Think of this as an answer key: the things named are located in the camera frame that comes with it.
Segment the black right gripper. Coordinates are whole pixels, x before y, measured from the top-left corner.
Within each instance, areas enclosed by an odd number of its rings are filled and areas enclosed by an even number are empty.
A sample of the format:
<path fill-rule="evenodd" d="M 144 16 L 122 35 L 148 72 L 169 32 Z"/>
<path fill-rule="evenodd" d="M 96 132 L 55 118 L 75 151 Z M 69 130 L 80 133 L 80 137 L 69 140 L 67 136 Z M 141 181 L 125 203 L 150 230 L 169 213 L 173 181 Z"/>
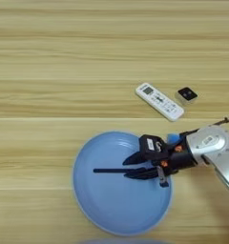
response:
<path fill-rule="evenodd" d="M 197 165 L 191 150 L 186 142 L 185 134 L 170 133 L 167 135 L 167 141 L 161 145 L 156 144 L 159 150 L 152 158 L 152 164 L 155 168 L 130 169 L 124 176 L 132 179 L 147 180 L 159 178 L 159 185 L 162 188 L 169 186 L 167 177 L 178 173 L 180 170 L 193 168 Z M 142 152 L 135 152 L 127 157 L 123 164 L 136 165 L 147 161 L 147 157 Z"/>

